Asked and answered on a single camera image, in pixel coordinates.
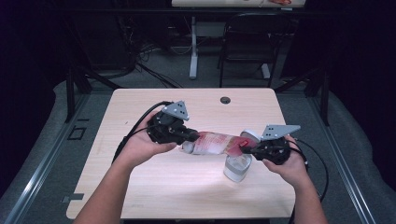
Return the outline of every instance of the gray plastic tab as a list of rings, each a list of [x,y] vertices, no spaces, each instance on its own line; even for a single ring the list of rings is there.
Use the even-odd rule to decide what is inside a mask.
[[[300,129],[300,125],[267,125],[262,133],[262,141],[278,139]]]
[[[170,115],[178,119],[184,119],[184,120],[190,119],[189,114],[187,113],[186,105],[184,104],[183,101],[179,101],[171,105],[167,105],[161,111],[167,115]]]

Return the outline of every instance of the gray carpet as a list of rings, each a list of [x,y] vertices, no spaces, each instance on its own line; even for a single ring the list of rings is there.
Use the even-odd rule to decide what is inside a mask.
[[[200,47],[198,78],[195,80],[189,79],[189,53],[179,55],[163,50],[154,50],[150,53],[148,61],[143,63],[152,70],[173,78],[184,88],[216,88],[219,85],[219,70],[216,68],[217,55],[216,48]],[[281,65],[276,71],[276,75],[280,73],[280,70]],[[228,71],[227,76],[236,76],[236,69],[230,67],[226,71]],[[249,71],[253,76],[257,76],[257,74],[254,74],[254,69]],[[163,84],[156,78],[145,72],[139,72],[138,69],[128,76],[114,78],[112,81],[126,88],[164,88]],[[227,86],[242,84],[242,87],[244,85],[251,87],[249,82],[240,80],[234,82],[234,79],[226,81]],[[276,77],[273,87],[275,88],[282,83],[282,80]],[[55,155],[50,172],[44,176],[45,181],[42,186],[39,186],[37,193],[33,195],[33,202],[26,205],[18,220],[21,223],[72,222],[65,216],[68,203],[64,201],[64,196],[71,195],[74,192],[111,97],[111,90],[108,87],[96,80],[91,80],[91,84],[94,87],[92,94],[84,96],[77,93],[79,99],[78,113],[68,125],[64,125],[66,118],[64,83],[55,89],[57,101],[48,123],[20,173],[0,201],[1,223],[6,222],[8,215],[15,211],[14,205],[18,202],[23,190],[34,175],[35,169],[48,152],[56,146],[59,148],[59,154]],[[265,82],[253,81],[253,84],[264,85]],[[330,223],[394,222],[396,220],[396,213],[394,212],[396,211],[396,194],[384,184],[376,170],[372,162],[370,142],[359,124],[350,116],[342,103],[331,94],[329,106],[331,126],[330,128],[324,127],[318,118],[317,99],[304,97],[303,88],[304,83],[288,92],[278,94],[277,98],[286,122],[302,126],[302,129],[294,136],[315,148],[327,163],[330,182],[323,207]],[[60,134],[63,132],[65,132],[64,138],[57,145],[59,139],[62,138]],[[345,180],[344,175],[340,174],[343,173],[343,170],[339,169],[339,158],[334,156],[337,153],[334,153],[334,145],[332,139],[329,138],[329,132],[336,140],[336,146],[345,159],[347,168],[350,169],[353,180],[356,181],[357,188],[350,188],[348,180]],[[309,148],[303,147],[303,150],[309,159],[309,173],[318,191],[321,192],[325,185],[323,166],[316,154]],[[355,194],[361,195],[363,202],[366,204],[356,204]],[[368,207],[368,213],[373,217],[367,217],[367,212],[360,212],[360,209],[357,209],[359,207]],[[286,218],[271,220],[271,223],[287,222]]]

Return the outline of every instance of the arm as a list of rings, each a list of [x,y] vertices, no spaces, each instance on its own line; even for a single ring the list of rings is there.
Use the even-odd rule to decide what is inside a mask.
[[[151,113],[143,119],[137,130],[147,127],[147,122],[154,114]],[[74,223],[120,223],[122,206],[132,170],[152,156],[169,151],[174,147],[176,147],[176,143],[153,143],[144,131],[133,135],[108,169],[91,198],[79,212]]]
[[[294,142],[290,136],[285,136],[285,138]],[[296,194],[295,223],[328,223],[315,186],[306,172],[303,159],[297,152],[292,151],[290,158],[282,165],[275,165],[267,160],[263,160],[263,162],[270,171],[281,175],[294,187]]]

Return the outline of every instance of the light wood tabletop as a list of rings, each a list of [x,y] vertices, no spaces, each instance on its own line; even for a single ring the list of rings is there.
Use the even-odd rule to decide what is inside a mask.
[[[173,7],[304,7],[305,0],[282,6],[270,0],[172,0]]]
[[[221,97],[231,102],[223,104]],[[93,142],[76,187],[82,200],[71,201],[75,218],[110,167],[122,137],[161,101],[184,101],[188,128],[239,135],[262,134],[267,124],[285,124],[271,89],[129,89],[116,90]],[[279,175],[253,160],[247,176],[235,183],[223,174],[225,155],[197,156],[174,150],[136,167],[121,218],[212,219],[289,217],[294,190]]]

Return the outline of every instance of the forearm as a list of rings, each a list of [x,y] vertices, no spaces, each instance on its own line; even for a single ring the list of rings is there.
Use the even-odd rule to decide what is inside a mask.
[[[314,184],[309,179],[302,186],[295,189],[295,217],[296,224],[327,223]]]
[[[114,162],[74,223],[120,223],[131,171]]]

